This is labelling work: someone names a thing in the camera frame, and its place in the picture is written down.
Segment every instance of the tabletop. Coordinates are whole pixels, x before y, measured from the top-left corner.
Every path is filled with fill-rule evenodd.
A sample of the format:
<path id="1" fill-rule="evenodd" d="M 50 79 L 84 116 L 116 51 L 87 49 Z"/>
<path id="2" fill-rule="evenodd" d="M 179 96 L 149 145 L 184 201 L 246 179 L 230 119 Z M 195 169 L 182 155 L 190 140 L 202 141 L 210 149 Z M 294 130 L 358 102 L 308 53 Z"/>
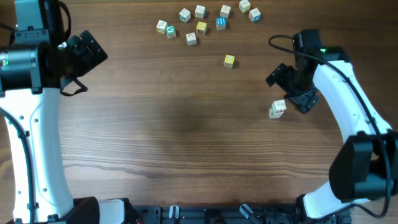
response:
<path id="1" fill-rule="evenodd" d="M 87 93 L 62 97 L 60 140 L 74 197 L 128 197 L 134 205 L 293 203 L 328 180 L 342 146 L 340 129 L 322 94 L 307 114 L 287 110 L 269 119 L 284 91 L 265 79 L 294 56 L 267 44 L 276 34 L 319 29 L 325 46 L 341 46 L 379 114 L 398 126 L 397 1 L 251 1 L 253 23 L 238 1 L 65 1 L 72 34 L 89 30 L 109 59 L 80 80 Z M 194 16 L 206 7 L 204 19 Z M 222 5 L 225 30 L 216 29 Z M 184 23 L 179 12 L 188 9 Z M 168 39 L 159 20 L 174 25 Z M 14 6 L 0 21 L 16 23 Z M 188 46 L 185 35 L 206 22 Z M 9 33 L 0 30 L 1 45 Z M 291 48 L 288 40 L 277 44 Z M 235 56 L 233 68 L 224 67 Z M 73 92 L 76 86 L 67 90 Z M 0 122 L 0 222 L 12 218 L 14 172 L 5 122 Z M 380 211 L 382 201 L 367 204 Z M 387 217 L 354 211 L 354 223 L 397 223 L 398 200 Z"/>

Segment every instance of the block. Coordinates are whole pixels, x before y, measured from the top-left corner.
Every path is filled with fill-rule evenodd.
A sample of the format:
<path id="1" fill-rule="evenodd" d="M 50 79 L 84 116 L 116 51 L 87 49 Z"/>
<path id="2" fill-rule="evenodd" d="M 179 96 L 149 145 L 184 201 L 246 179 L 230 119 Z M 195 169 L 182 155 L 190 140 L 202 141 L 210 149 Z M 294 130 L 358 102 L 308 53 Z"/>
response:
<path id="1" fill-rule="evenodd" d="M 197 6 L 195 9 L 195 17 L 204 19 L 206 14 L 206 8 L 204 6 Z"/>
<path id="2" fill-rule="evenodd" d="M 162 34 L 166 33 L 167 22 L 159 21 L 156 26 L 156 30 Z"/>
<path id="3" fill-rule="evenodd" d="M 198 22 L 198 25 L 197 25 L 197 33 L 198 34 L 205 35 L 206 29 L 207 29 L 206 22 Z"/>
<path id="4" fill-rule="evenodd" d="M 216 19 L 217 30 L 226 28 L 226 19 L 224 17 L 219 17 Z"/>
<path id="5" fill-rule="evenodd" d="M 259 11 L 258 8 L 252 9 L 249 12 L 249 18 L 252 22 L 259 21 L 261 18 L 261 12 Z"/>
<path id="6" fill-rule="evenodd" d="M 224 66 L 227 68 L 232 68 L 232 66 L 234 65 L 234 61 L 235 61 L 235 56 L 226 55 L 224 60 Z"/>
<path id="7" fill-rule="evenodd" d="M 188 22 L 191 19 L 191 12 L 188 9 L 182 9 L 180 12 L 180 19 L 182 22 Z"/>
<path id="8" fill-rule="evenodd" d="M 272 104 L 271 108 L 269 108 L 269 118 L 271 119 L 280 118 L 280 116 L 282 116 L 285 110 L 286 110 L 285 100 L 277 100 Z"/>
<path id="9" fill-rule="evenodd" d="M 166 35 L 167 35 L 167 38 L 169 38 L 169 39 L 176 36 L 175 28 L 173 25 L 166 27 Z"/>
<path id="10" fill-rule="evenodd" d="M 230 13 L 231 13 L 231 7 L 223 5 L 223 7 L 221 8 L 220 16 L 228 18 Z"/>
<path id="11" fill-rule="evenodd" d="M 250 9 L 250 2 L 248 0 L 240 1 L 239 8 L 242 12 L 247 12 Z"/>
<path id="12" fill-rule="evenodd" d="M 195 33 L 187 34 L 187 43 L 189 46 L 197 44 L 197 37 Z"/>

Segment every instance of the wood grain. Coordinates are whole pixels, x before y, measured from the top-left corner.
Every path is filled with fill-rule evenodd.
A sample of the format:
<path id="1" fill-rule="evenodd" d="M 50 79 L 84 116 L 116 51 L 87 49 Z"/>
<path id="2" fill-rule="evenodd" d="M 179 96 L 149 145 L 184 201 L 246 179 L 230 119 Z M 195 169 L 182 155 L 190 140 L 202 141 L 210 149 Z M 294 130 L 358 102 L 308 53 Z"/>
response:
<path id="1" fill-rule="evenodd" d="M 268 118 L 284 92 L 264 80 L 278 64 L 294 62 L 267 45 L 276 34 L 320 29 L 326 46 L 340 45 L 350 55 L 381 116 L 398 125 L 398 2 L 251 2 L 263 15 L 255 24 L 238 1 L 68 5 L 73 34 L 90 30 L 109 55 L 81 79 L 88 93 L 61 101 L 63 164 L 74 197 L 129 197 L 136 205 L 293 202 L 327 181 L 341 134 L 325 99 L 309 114 L 288 103 L 280 119 Z M 178 13 L 193 12 L 197 4 L 208 10 L 201 20 L 208 32 L 189 47 L 185 34 L 195 31 L 199 19 L 184 24 Z M 227 30 L 216 30 L 222 4 L 233 12 Z M 175 26 L 177 38 L 156 32 L 159 19 Z M 12 6 L 0 7 L 0 21 L 16 23 Z M 0 30 L 1 43 L 7 40 Z M 233 69 L 223 67 L 226 54 L 236 57 Z M 5 222 L 12 217 L 15 190 L 3 121 L 0 130 Z M 355 212 L 354 222 L 397 223 L 398 200 L 387 218 Z"/>

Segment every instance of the robotic arm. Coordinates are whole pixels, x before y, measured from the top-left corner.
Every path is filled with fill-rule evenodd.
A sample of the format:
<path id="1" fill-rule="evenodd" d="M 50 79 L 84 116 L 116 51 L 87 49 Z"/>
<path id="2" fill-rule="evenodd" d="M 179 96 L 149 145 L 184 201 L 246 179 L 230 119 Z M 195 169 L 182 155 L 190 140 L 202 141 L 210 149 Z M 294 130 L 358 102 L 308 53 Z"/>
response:
<path id="1" fill-rule="evenodd" d="M 68 16 L 66 32 L 60 8 Z M 16 12 L 17 44 L 0 47 L 0 112 L 6 117 L 16 178 L 10 223 L 323 223 L 337 220 L 353 205 L 398 193 L 397 134 L 366 98 L 344 51 L 324 48 L 317 30 L 303 30 L 292 39 L 298 69 L 281 64 L 267 83 L 283 88 L 285 98 L 303 113 L 318 101 L 318 90 L 330 105 L 344 146 L 329 181 L 318 190 L 294 205 L 255 208 L 162 208 L 132 206 L 126 198 L 73 199 L 60 150 L 60 94 L 86 91 L 77 78 L 108 56 L 88 31 L 69 38 L 70 16 L 62 2 L 17 0 Z M 70 82 L 81 89 L 64 93 Z M 372 160 L 372 154 L 379 159 Z"/>

